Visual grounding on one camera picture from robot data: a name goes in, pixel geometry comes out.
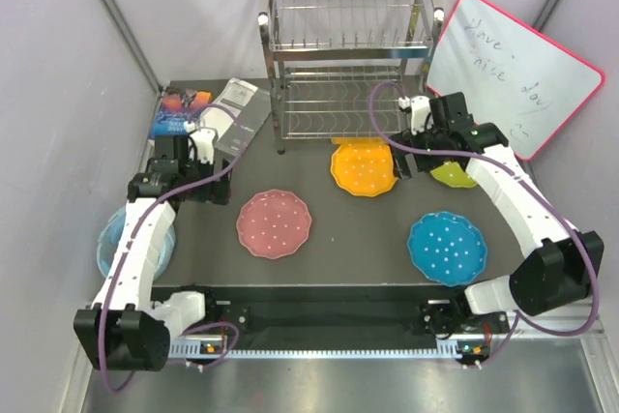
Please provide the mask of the orange dotted plate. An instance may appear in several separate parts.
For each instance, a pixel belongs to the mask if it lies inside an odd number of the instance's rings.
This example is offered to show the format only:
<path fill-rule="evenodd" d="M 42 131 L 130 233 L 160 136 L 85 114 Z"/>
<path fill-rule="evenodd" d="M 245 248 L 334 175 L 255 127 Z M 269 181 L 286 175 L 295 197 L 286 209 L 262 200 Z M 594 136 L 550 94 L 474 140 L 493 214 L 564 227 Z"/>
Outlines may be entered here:
<path fill-rule="evenodd" d="M 390 146 L 379 138 L 335 138 L 330 172 L 354 196 L 376 197 L 397 182 Z"/>

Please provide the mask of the pink dotted plate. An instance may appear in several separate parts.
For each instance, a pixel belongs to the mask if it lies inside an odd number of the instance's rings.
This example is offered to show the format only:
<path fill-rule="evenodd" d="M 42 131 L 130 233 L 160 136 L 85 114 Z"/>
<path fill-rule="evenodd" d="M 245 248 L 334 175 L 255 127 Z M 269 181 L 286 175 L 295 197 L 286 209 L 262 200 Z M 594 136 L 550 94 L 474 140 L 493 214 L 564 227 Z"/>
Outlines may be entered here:
<path fill-rule="evenodd" d="M 312 216 L 295 193 L 259 192 L 240 209 L 236 230 L 240 244 L 253 256 L 277 260 L 294 254 L 309 238 Z"/>

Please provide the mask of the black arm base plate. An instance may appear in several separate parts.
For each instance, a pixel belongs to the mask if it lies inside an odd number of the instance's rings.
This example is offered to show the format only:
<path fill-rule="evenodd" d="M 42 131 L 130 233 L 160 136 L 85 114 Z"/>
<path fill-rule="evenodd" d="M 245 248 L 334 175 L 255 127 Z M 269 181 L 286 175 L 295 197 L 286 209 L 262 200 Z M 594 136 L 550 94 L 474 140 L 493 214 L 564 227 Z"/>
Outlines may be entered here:
<path fill-rule="evenodd" d="M 242 331 L 270 327 L 400 326 L 415 334 L 508 332 L 505 313 L 472 316 L 457 306 L 461 287 L 420 285 L 184 285 L 206 299 L 206 320 Z"/>

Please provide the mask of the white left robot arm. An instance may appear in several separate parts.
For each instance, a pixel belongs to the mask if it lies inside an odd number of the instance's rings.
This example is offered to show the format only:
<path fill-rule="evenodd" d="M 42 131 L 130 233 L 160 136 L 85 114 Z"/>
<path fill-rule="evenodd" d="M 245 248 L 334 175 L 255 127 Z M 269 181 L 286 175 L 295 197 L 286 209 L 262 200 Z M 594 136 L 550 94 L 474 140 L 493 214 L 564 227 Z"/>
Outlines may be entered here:
<path fill-rule="evenodd" d="M 226 204 L 230 162 L 217 162 L 212 130 L 164 135 L 128 184 L 122 234 L 105 282 L 78 310 L 74 331 L 94 369 L 158 371 L 170 344 L 193 326 L 209 332 L 219 309 L 202 293 L 180 291 L 155 304 L 151 291 L 165 235 L 184 201 Z"/>

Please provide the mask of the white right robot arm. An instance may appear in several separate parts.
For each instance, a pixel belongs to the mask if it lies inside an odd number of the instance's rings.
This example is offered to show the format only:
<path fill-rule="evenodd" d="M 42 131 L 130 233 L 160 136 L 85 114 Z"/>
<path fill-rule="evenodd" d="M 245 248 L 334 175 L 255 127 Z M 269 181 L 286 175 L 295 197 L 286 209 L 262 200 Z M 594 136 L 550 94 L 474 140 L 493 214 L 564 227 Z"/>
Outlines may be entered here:
<path fill-rule="evenodd" d="M 430 172 L 455 163 L 487 195 L 512 230 L 521 261 L 508 275 L 465 279 L 451 308 L 454 324 L 476 330 L 488 313 L 537 316 L 571 303 L 599 299 L 597 274 L 604 242 L 581 232 L 556 212 L 523 171 L 508 138 L 493 123 L 477 123 L 462 93 L 430 99 L 398 96 L 407 129 L 386 137 L 404 179 L 413 169 Z"/>

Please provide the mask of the blue dotted plate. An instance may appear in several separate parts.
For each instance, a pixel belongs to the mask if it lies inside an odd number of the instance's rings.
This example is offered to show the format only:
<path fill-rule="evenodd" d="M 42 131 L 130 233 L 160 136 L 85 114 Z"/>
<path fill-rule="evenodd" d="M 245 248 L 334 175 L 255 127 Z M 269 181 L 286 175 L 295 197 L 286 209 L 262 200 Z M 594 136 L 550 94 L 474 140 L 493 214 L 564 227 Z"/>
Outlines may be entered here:
<path fill-rule="evenodd" d="M 469 285 L 486 268 L 483 234 L 466 217 L 451 212 L 422 216 L 412 224 L 406 246 L 412 265 L 447 287 Z"/>

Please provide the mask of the green dotted plate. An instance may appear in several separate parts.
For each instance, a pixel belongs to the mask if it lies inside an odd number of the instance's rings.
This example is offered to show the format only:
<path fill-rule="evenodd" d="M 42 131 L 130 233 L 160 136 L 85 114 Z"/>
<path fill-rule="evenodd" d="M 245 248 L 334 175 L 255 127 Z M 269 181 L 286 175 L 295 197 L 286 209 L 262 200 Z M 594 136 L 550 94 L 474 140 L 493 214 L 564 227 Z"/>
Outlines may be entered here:
<path fill-rule="evenodd" d="M 430 175 L 434 180 L 452 189 L 473 189 L 477 183 L 460 167 L 457 162 L 444 162 L 434 168 Z"/>

